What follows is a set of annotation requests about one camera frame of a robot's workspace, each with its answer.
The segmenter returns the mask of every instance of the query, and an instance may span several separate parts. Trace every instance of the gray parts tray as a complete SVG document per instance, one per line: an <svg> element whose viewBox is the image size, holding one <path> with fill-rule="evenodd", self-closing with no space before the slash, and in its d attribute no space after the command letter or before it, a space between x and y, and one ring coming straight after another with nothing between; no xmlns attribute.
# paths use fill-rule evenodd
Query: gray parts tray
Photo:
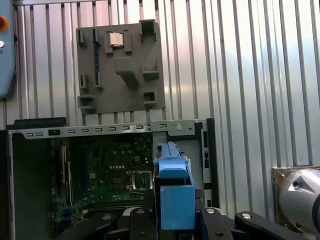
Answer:
<svg viewBox="0 0 320 240"><path fill-rule="evenodd" d="M160 28L136 24L76 30L82 114L165 107Z"/></svg>

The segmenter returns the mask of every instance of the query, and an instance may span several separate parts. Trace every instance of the corrugated metal wall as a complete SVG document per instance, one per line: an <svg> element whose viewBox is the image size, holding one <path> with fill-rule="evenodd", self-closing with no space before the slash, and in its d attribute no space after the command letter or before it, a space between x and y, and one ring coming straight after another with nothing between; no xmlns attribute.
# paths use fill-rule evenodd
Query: corrugated metal wall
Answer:
<svg viewBox="0 0 320 240"><path fill-rule="evenodd" d="M221 207L273 219L272 166L320 163L317 0L17 1L18 81L0 103L14 119L67 117L96 125L216 121ZM83 117L75 29L160 24L164 110Z"/></svg>

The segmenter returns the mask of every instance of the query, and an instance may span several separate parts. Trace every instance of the motherboard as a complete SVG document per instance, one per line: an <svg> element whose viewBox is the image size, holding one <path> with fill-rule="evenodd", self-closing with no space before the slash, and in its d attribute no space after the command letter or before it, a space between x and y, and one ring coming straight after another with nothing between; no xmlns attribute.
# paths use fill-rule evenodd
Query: motherboard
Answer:
<svg viewBox="0 0 320 240"><path fill-rule="evenodd" d="M50 140L54 237L94 212L142 205L152 189L151 133Z"/></svg>

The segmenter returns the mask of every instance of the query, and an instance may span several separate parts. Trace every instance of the red button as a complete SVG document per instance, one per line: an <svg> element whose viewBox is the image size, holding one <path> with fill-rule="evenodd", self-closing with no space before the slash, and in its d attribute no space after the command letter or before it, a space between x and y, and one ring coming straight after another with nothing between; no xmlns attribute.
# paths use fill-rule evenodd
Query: red button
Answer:
<svg viewBox="0 0 320 240"><path fill-rule="evenodd" d="M5 16L0 16L0 32L7 30L9 27L8 20Z"/></svg>
<svg viewBox="0 0 320 240"><path fill-rule="evenodd" d="M6 20L2 16L0 16L0 29L3 28L5 24L6 24Z"/></svg>

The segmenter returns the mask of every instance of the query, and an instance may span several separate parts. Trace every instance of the open computer chassis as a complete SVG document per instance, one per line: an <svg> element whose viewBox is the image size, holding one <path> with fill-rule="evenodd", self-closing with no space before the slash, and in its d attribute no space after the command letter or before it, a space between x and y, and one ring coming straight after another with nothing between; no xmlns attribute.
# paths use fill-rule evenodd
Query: open computer chassis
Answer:
<svg viewBox="0 0 320 240"><path fill-rule="evenodd" d="M213 119L65 124L64 118L17 121L0 131L6 156L0 161L1 237L32 236L39 221L43 236L55 237L92 212L140 206L151 187L157 144L170 141L190 159L203 193L198 197L206 207L219 207Z"/></svg>

